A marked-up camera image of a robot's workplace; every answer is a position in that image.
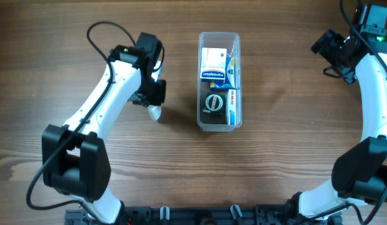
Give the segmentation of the white blue Hansaplast box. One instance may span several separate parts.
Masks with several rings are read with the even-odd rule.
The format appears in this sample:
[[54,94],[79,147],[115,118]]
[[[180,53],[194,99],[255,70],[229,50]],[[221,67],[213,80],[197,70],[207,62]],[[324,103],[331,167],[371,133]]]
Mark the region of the white blue Hansaplast box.
[[224,82],[226,77],[227,49],[203,47],[200,57],[200,79],[207,82]]

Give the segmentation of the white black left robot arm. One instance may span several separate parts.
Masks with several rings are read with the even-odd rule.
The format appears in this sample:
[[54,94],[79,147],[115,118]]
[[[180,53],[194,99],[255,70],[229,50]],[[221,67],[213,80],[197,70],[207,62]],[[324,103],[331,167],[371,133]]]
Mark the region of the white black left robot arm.
[[149,109],[157,119],[166,95],[159,79],[163,45],[141,33],[137,43],[111,50],[106,70],[87,98],[62,126],[49,125],[42,135],[43,181],[84,208],[93,224],[125,224],[125,207],[108,183],[111,166],[105,148],[108,134],[127,102]]

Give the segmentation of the green white round-logo box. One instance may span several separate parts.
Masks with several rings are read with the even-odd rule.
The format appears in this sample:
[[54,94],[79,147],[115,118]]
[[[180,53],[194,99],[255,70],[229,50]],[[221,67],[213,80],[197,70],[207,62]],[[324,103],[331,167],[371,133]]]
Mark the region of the green white round-logo box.
[[202,104],[201,112],[214,117],[224,116],[226,113],[226,96],[208,92]]

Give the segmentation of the white glue bottle clear cap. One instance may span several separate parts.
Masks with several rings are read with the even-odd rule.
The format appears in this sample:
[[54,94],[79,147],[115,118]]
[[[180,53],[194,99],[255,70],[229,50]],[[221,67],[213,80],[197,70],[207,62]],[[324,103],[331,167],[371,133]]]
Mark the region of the white glue bottle clear cap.
[[162,113],[162,108],[161,106],[153,106],[153,105],[149,105],[147,107],[148,109],[148,113],[149,113],[149,117],[153,120],[153,121],[157,121],[160,117],[161,117],[161,113]]

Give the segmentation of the blue yellow medicine box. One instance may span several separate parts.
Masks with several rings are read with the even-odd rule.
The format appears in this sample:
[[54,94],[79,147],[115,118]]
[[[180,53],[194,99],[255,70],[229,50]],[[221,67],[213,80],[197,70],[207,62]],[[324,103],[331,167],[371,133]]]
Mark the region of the blue yellow medicine box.
[[233,57],[226,58],[226,72],[224,82],[217,81],[210,83],[210,90],[212,91],[227,91],[234,89],[235,85],[235,62]]

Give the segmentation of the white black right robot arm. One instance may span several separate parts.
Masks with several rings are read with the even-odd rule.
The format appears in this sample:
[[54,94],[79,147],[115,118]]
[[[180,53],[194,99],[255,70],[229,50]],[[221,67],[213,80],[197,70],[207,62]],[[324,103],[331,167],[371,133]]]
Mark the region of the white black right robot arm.
[[343,19],[348,36],[328,30],[311,49],[329,62],[325,76],[359,84],[361,139],[336,160],[329,180],[286,201],[276,213],[283,223],[328,224],[341,211],[369,205],[358,218],[369,224],[387,203],[387,6],[359,2]]

